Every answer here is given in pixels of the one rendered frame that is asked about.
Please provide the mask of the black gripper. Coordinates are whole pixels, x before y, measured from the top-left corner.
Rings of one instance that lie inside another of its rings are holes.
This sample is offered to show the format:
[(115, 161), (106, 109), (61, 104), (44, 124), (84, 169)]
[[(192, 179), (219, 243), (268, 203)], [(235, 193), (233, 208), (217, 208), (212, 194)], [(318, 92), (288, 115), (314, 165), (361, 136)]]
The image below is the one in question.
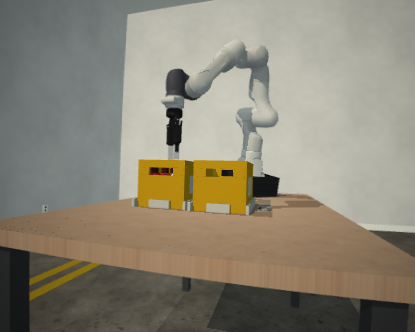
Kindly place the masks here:
[(182, 140), (183, 123), (183, 121), (181, 121), (180, 118), (183, 117), (183, 110), (180, 108), (168, 108), (166, 110), (166, 117), (170, 119), (169, 125), (167, 124), (166, 141), (166, 144), (168, 145), (168, 160), (179, 159), (179, 144)]

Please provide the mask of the yellow divided crate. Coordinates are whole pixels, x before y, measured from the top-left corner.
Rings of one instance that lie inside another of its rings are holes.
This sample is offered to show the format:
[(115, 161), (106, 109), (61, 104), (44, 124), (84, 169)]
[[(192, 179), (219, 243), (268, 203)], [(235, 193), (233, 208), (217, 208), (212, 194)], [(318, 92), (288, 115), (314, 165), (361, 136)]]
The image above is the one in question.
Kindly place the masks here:
[[(193, 198), (194, 162), (187, 160), (139, 160), (137, 206), (148, 207), (149, 199), (170, 200), (170, 209), (182, 209)], [(150, 175), (151, 167), (173, 168), (171, 175)]]
[[(246, 214), (253, 192), (252, 169), (248, 161), (194, 160), (192, 211), (206, 211), (206, 203), (218, 203), (230, 204), (230, 213)], [(222, 170), (233, 170), (233, 176), (222, 176)]]

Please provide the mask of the white paper pick list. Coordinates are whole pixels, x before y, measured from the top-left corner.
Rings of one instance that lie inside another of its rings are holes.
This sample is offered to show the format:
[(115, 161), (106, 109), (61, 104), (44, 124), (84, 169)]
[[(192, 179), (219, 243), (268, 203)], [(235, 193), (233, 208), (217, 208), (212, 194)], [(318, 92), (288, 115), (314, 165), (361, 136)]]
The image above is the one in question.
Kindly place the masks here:
[(260, 212), (272, 212), (272, 209), (271, 209), (271, 206), (258, 205), (257, 211), (260, 211)]

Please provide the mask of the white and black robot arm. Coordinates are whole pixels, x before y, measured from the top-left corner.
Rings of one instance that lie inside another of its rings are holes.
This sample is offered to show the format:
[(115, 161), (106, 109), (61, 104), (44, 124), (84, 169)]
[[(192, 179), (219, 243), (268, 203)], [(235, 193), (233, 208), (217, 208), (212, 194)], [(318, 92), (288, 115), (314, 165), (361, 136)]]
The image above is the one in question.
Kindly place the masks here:
[[(238, 161), (252, 163), (253, 176), (264, 177), (261, 161), (263, 139), (258, 133), (255, 134), (256, 127), (274, 127), (278, 122), (278, 113), (269, 101), (268, 50), (262, 45), (245, 48), (242, 41), (233, 40), (223, 46), (215, 56), (206, 68), (192, 73), (191, 76), (182, 69), (170, 70), (166, 78), (166, 96), (161, 98), (161, 103), (166, 108), (183, 109), (184, 99), (193, 101), (200, 98), (208, 92), (213, 79), (221, 72), (226, 73), (235, 65), (239, 69), (250, 68), (249, 97), (256, 103), (256, 108), (241, 108), (236, 113), (236, 121), (243, 132), (243, 150)], [(166, 98), (168, 96), (177, 98)]]

